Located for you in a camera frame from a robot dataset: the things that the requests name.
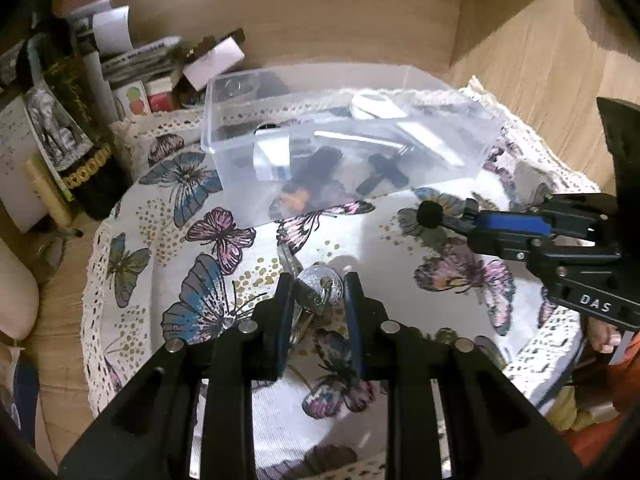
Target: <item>white lace trim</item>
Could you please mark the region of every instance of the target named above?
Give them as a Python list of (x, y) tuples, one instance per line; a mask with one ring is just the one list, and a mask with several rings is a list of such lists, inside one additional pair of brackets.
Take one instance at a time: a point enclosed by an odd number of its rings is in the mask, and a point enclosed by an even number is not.
[(600, 187), (596, 183), (588, 179), (585, 174), (571, 170), (551, 151), (544, 139), (533, 128), (514, 115), (498, 101), (494, 94), (485, 90), (476, 76), (469, 80), (468, 86), (460, 89), (460, 93), (472, 101), (480, 103), (496, 116), (502, 115), (505, 119), (503, 131), (507, 138), (520, 147), (524, 158), (532, 162), (537, 161), (540, 169), (551, 173), (552, 176), (557, 174), (559, 178), (556, 178), (556, 184), (559, 189), (580, 193), (600, 192)]
[(459, 92), (451, 90), (404, 90), (342, 88), (339, 90), (299, 92), (283, 96), (267, 97), (248, 102), (228, 101), (220, 103), (216, 119), (222, 126), (232, 126), (250, 121), (285, 121), (301, 114), (322, 112), (330, 108), (348, 107), (358, 92), (384, 92), (389, 96), (403, 94), (403, 99), (414, 105), (438, 105), (466, 102)]
[(80, 341), (84, 377), (89, 386), (89, 407), (94, 417), (100, 413), (99, 407), (105, 404), (104, 399), (115, 395), (100, 341), (100, 318), (112, 237), (111, 218), (107, 218), (94, 235), (94, 251), (86, 268), (87, 282), (82, 294)]
[(361, 460), (318, 476), (308, 477), (305, 480), (381, 479), (385, 477), (385, 464), (386, 452), (381, 452), (366, 460)]
[(536, 336), (503, 370), (504, 374), (530, 398), (541, 383), (551, 379), (556, 369), (554, 364), (566, 355), (579, 332), (580, 314), (558, 306)]
[(136, 174), (135, 161), (146, 154), (140, 153), (142, 139), (153, 139), (164, 134), (178, 134), (200, 126), (203, 108), (176, 110), (175, 112), (155, 112), (147, 116), (127, 118), (109, 125), (118, 153), (118, 160), (129, 171)]

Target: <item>metal screw head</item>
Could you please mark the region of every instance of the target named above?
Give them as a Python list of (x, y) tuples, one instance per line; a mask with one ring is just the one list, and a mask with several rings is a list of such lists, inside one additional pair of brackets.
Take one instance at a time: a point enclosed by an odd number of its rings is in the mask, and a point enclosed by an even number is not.
[(179, 337), (171, 338), (169, 339), (169, 341), (164, 343), (164, 348), (166, 348), (166, 351), (171, 354), (175, 354), (176, 352), (179, 352), (180, 350), (182, 350), (183, 347), (184, 347), (184, 341)]
[(386, 321), (380, 323), (380, 330), (382, 330), (382, 332), (384, 332), (385, 334), (395, 334), (396, 332), (399, 332), (400, 324), (392, 321), (391, 319), (387, 319)]
[(467, 339), (466, 337), (460, 337), (456, 339), (454, 343), (455, 347), (464, 352), (465, 354), (471, 352), (474, 349), (474, 342), (471, 339)]
[(320, 286), (324, 288), (324, 290), (327, 290), (328, 288), (334, 286), (334, 280), (332, 280), (329, 276), (324, 276), (323, 278), (320, 278)]
[(255, 332), (258, 328), (258, 324), (253, 319), (245, 319), (238, 325), (238, 330), (243, 334), (250, 334), (251, 332)]

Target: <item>pink butterfly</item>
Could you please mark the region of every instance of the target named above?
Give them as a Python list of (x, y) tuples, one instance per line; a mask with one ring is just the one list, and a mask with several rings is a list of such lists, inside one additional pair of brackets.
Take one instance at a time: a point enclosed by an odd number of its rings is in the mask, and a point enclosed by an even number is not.
[(477, 260), (464, 240), (449, 238), (442, 256), (428, 258), (415, 269), (414, 280), (420, 288), (442, 292), (454, 288), (456, 293), (481, 287), (494, 330), (506, 335), (511, 328), (511, 313), (516, 287), (509, 268), (502, 260), (484, 264)]
[(255, 229), (238, 229), (231, 211), (221, 207), (213, 208), (197, 220), (187, 231), (185, 240), (212, 244), (222, 274), (229, 275), (242, 261), (242, 249), (251, 247), (255, 240)]
[(181, 150), (184, 147), (184, 139), (178, 134), (164, 134), (157, 136), (149, 147), (149, 155), (147, 161), (151, 168), (161, 160), (172, 153)]
[(287, 244), (291, 254), (296, 254), (304, 244), (306, 244), (306, 241), (309, 240), (312, 231), (320, 227), (320, 217), (322, 215), (333, 217), (336, 215), (361, 215), (370, 213), (375, 208), (376, 207), (369, 202), (358, 200), (357, 202), (294, 216), (287, 220), (280, 220), (278, 222), (276, 240), (278, 241), (278, 245)]
[(122, 381), (118, 377), (118, 374), (116, 373), (113, 365), (111, 365), (111, 363), (106, 359), (104, 360), (104, 362), (106, 363), (107, 370), (109, 371), (109, 378), (111, 379), (111, 384), (113, 385), (113, 391), (115, 393), (119, 393), (119, 391), (122, 389)]
[(320, 377), (318, 384), (302, 401), (303, 411), (313, 418), (335, 416), (342, 406), (359, 413), (376, 400), (376, 388), (369, 381), (356, 377), (351, 362), (351, 346), (338, 332), (318, 328), (314, 333), (314, 345), (328, 373)]
[(538, 312), (538, 328), (542, 328), (558, 307), (555, 303), (549, 301), (546, 286), (540, 287), (540, 297), (542, 298), (542, 304), (540, 304), (540, 310)]

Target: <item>clear plastic container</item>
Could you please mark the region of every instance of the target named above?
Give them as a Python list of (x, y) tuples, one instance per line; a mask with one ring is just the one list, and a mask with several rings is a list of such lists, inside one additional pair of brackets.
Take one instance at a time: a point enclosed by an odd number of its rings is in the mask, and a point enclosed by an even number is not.
[(203, 150), (239, 228), (476, 177), (500, 122), (412, 66), (299, 64), (207, 85)]

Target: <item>yellow patterned band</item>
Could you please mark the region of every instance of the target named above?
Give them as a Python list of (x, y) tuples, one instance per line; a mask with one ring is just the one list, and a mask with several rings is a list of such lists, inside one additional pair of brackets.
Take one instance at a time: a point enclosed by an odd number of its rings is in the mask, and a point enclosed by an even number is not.
[(108, 158), (111, 156), (111, 153), (113, 153), (111, 151), (111, 145), (104, 144), (84, 166), (80, 166), (80, 168), (75, 170), (72, 174), (67, 175), (62, 179), (62, 182), (64, 182), (65, 186), (69, 189), (73, 189), (84, 184), (92, 175), (96, 174), (98, 170), (105, 165)]

